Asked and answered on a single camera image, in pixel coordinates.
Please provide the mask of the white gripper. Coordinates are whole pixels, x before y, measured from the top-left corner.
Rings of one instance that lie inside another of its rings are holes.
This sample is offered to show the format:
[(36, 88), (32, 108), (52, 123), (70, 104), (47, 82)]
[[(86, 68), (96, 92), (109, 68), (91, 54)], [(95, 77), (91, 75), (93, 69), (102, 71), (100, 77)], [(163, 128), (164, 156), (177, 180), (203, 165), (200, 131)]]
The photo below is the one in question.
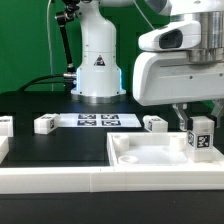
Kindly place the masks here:
[(201, 24), (194, 20), (172, 22), (138, 40), (143, 52), (134, 64), (133, 97), (143, 106), (173, 104), (182, 131), (187, 102), (217, 99), (211, 112), (217, 128), (224, 115), (224, 61), (191, 62), (188, 51), (200, 40)]

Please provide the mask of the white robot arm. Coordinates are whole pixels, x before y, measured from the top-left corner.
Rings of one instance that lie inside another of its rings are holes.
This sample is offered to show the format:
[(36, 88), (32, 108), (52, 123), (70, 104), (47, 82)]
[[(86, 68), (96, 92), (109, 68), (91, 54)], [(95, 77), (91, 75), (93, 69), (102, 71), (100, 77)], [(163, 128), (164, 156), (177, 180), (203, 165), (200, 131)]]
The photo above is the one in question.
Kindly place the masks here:
[[(224, 0), (145, 0), (159, 18), (146, 29), (139, 20), (122, 29), (136, 48), (132, 94), (143, 106), (171, 104), (186, 130), (193, 120), (184, 113), (189, 102), (212, 100), (210, 118), (224, 115)], [(71, 90), (80, 100), (106, 103), (125, 94), (116, 64), (116, 29), (99, 12), (131, 0), (93, 0), (80, 4), (82, 63)]]

